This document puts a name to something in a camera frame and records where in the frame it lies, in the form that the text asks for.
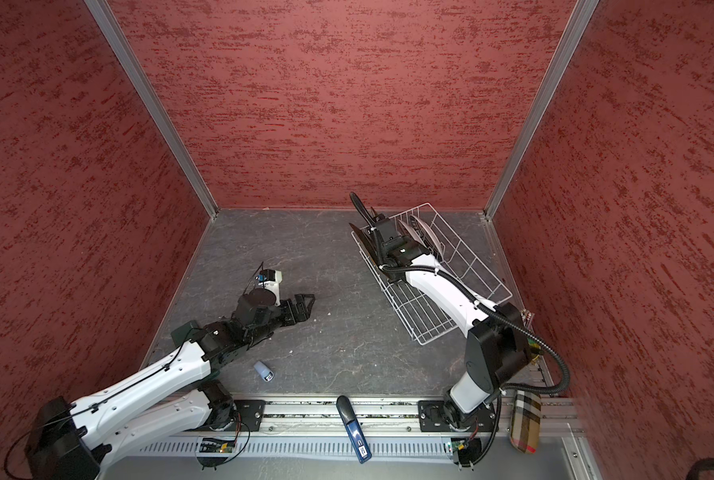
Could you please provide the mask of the floral square ceramic plate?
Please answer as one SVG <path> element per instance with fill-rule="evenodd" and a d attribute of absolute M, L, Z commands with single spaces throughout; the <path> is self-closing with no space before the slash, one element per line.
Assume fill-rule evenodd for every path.
<path fill-rule="evenodd" d="M 369 250 L 371 251 L 371 255 L 373 258 L 374 263 L 376 264 L 377 267 L 381 267 L 382 265 L 386 264 L 386 249 L 385 249 L 385 242 L 383 238 L 383 234 L 381 233 L 380 226 L 381 223 L 379 220 L 377 220 L 375 217 L 368 215 L 368 220 L 369 224 Z"/>

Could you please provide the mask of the dark brown square plate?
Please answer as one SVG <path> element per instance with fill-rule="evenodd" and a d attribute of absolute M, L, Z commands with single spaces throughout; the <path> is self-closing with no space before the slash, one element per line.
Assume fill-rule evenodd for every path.
<path fill-rule="evenodd" d="M 353 223 L 350 223 L 349 226 L 351 227 L 352 233 L 355 235 L 355 238 L 361 245 L 362 250 L 367 255 L 368 263 L 373 267 L 376 272 L 378 272 L 385 279 L 391 282 L 391 277 L 380 268 L 381 263 L 378 260 L 377 252 L 372 239 L 366 234 L 363 228 L 359 228 Z"/>

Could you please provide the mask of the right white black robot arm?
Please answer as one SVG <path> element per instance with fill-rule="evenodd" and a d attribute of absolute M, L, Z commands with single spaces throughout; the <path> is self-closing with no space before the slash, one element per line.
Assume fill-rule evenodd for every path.
<path fill-rule="evenodd" d="M 521 330 L 521 312 L 476 293 L 446 269 L 430 247 L 400 234 L 385 217 L 369 227 L 367 241 L 385 277 L 420 291 L 465 336 L 465 373 L 445 394 L 442 415 L 455 429 L 469 426 L 475 412 L 495 400 L 533 360 L 529 338 Z"/>

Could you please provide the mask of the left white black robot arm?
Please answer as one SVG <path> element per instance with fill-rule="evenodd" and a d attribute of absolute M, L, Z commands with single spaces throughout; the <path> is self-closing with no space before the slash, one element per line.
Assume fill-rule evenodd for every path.
<path fill-rule="evenodd" d="M 281 300 L 256 288 L 228 318 L 175 332 L 175 348 L 149 367 L 74 401 L 57 397 L 37 413 L 24 454 L 34 479 L 95 479 L 116 461 L 187 430 L 230 427 L 241 415 L 220 370 L 282 327 L 307 321 L 316 298 Z"/>

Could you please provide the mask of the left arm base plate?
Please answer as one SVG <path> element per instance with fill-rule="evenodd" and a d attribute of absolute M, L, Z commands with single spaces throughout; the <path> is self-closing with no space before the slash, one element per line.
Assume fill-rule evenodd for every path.
<path fill-rule="evenodd" d="M 235 399 L 229 413 L 211 415 L 208 421 L 194 428 L 196 432 L 236 432 L 238 428 L 258 432 L 267 402 L 261 399 Z"/>

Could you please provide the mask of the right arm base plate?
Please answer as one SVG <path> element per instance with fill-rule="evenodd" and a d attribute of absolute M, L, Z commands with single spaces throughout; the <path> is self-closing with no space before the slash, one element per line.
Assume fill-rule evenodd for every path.
<path fill-rule="evenodd" d="M 463 413 L 452 400 L 420 400 L 417 403 L 422 432 L 490 431 L 497 422 L 494 406 L 481 404 Z"/>

